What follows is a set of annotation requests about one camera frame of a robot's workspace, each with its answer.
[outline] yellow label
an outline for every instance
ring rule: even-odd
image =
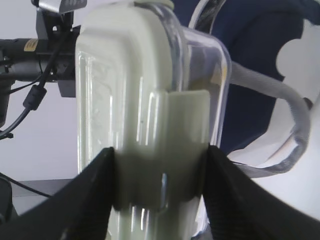
[[[34,52],[38,45],[38,39],[30,39],[24,46],[25,52]]]

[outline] black cable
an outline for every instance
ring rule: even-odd
[[[35,84],[36,82],[38,82],[38,80],[40,79],[41,75],[39,75],[34,81],[24,85],[24,86],[20,86],[11,90],[7,90],[7,91],[0,91],[0,95],[10,95],[10,94],[14,94],[22,89],[25,89],[33,84]]]
[[[46,198],[50,198],[50,197],[51,197],[51,195],[46,194],[46,193],[43,193],[43,192],[38,191],[38,190],[36,190],[36,189],[33,189],[32,187],[26,186],[26,185],[22,184],[21,182],[18,182],[18,181],[16,181],[16,180],[12,179],[11,177],[8,177],[7,175],[4,175],[4,174],[1,173],[1,172],[0,172],[0,177],[3,177],[3,178],[5,178],[5,179],[7,179],[9,182],[11,182],[11,183],[13,183],[13,184],[15,184],[15,185],[23,188],[23,189],[26,189],[26,190],[28,190],[28,191],[30,191],[30,192],[32,192],[32,193],[41,195],[41,196],[46,197]]]
[[[69,31],[65,32],[60,41],[58,42],[56,48],[54,49],[49,61],[48,61],[48,64],[43,72],[43,74],[41,75],[41,78],[39,80],[39,87],[40,88],[44,88],[45,87],[45,84],[46,84],[46,81],[47,81],[47,78],[49,77],[50,75],[50,72],[52,70],[52,68],[54,67],[54,64],[55,64],[55,61],[56,61],[56,58],[58,57],[59,53],[60,53],[60,50],[61,48],[63,47],[64,43],[66,42],[66,39],[68,37],[68,35],[70,34]]]
[[[30,110],[25,108],[21,115],[5,130],[0,132],[0,140],[7,138],[7,134],[12,132],[16,127],[19,126],[19,124],[26,118],[26,116],[30,113]]]
[[[27,117],[27,115],[30,113],[31,110],[36,110],[38,108],[39,104],[41,103],[43,97],[45,96],[45,94],[47,92],[44,88],[46,81],[47,81],[47,78],[50,76],[50,72],[55,64],[56,58],[58,57],[59,52],[60,52],[61,48],[63,47],[69,34],[70,34],[69,31],[64,32],[62,34],[62,37],[59,40],[56,48],[54,49],[44,72],[40,75],[39,84],[34,85],[31,88],[28,96],[26,97],[25,101],[23,102],[25,109],[23,110],[21,115],[14,121],[14,123],[12,123],[4,131],[0,132],[0,140],[7,138],[8,134],[10,134],[16,127],[19,126],[19,124]]]

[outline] gray cable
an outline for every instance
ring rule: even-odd
[[[286,159],[273,166],[257,168],[242,163],[235,164],[250,178],[264,178],[288,172],[294,167],[308,146],[311,120],[305,101],[288,85],[247,69],[236,62],[232,62],[231,83],[273,98],[285,100],[290,107],[295,122],[292,136],[297,143],[297,146]]]

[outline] translucent plastic container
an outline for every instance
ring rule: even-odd
[[[204,230],[202,157],[220,142],[230,72],[223,45],[183,28],[163,4],[116,3],[84,21],[76,68],[79,171],[115,149],[107,239],[189,240]]]

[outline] blue cloth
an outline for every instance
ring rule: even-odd
[[[175,0],[175,14],[188,26],[199,0]],[[304,19],[320,25],[320,5],[314,0],[226,0],[213,25],[212,35],[228,49],[231,59],[279,81],[277,55],[284,44],[300,39]],[[276,100],[253,90],[229,88],[221,149],[243,149],[263,135]]]

